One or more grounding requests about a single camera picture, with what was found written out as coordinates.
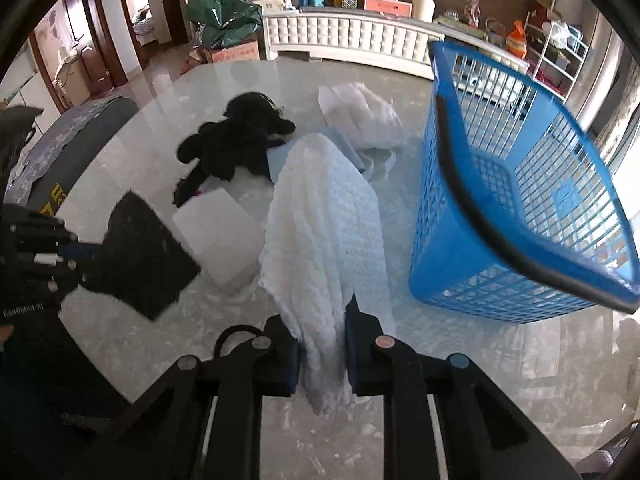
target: curtain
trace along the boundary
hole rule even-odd
[[[596,146],[605,164],[609,164],[616,153],[631,116],[640,104],[640,68],[635,62],[631,63],[626,77],[625,89],[622,91],[620,104],[613,112],[607,124],[596,137]]]

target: blue laundry basket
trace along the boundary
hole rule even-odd
[[[453,43],[430,50],[413,295],[517,323],[633,313],[638,254],[593,143],[529,77]]]

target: black stuffed toy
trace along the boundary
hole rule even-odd
[[[190,199],[208,176],[232,180],[236,166],[244,166],[254,175],[269,180],[267,148],[284,144],[272,135],[292,134],[296,125],[281,117],[278,107],[265,94],[247,92],[234,97],[226,105],[226,119],[204,123],[197,134],[180,143],[177,158],[198,164],[182,179],[174,191],[174,205],[180,207]]]

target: marble tabletop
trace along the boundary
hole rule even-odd
[[[634,416],[639,392],[630,372],[640,356],[640,316],[601,307],[527,325],[513,325],[430,307],[412,298],[408,266],[420,186],[420,136],[431,82],[340,62],[236,62],[201,66],[163,85],[104,147],[68,194],[59,216],[81,240],[100,241],[113,207],[132,189],[175,232],[175,183],[188,167],[175,159],[185,136],[219,120],[236,94],[268,94],[300,133],[324,124],[318,86],[363,82],[393,103],[415,135],[398,153],[388,178],[371,182],[380,202],[386,266],[398,337],[422,353],[468,354],[570,460],[606,442]],[[240,169],[224,183],[264,225],[272,185]],[[80,288],[63,303],[62,320],[98,370],[135,400],[178,357],[211,356],[227,326],[262,326],[273,303],[253,283],[236,296],[197,276],[180,300],[155,322],[126,304]],[[329,420],[313,415],[305,399],[266,399],[262,423],[262,477],[382,478],[382,402],[360,399]]]

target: black cable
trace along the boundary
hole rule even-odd
[[[226,340],[229,339],[233,334],[238,332],[250,332],[256,337],[262,335],[262,330],[256,328],[252,325],[233,325],[229,328],[225,328],[222,333],[218,336],[218,340],[216,341],[216,345],[213,347],[213,357],[220,357],[220,352],[222,352],[222,346],[225,344]]]

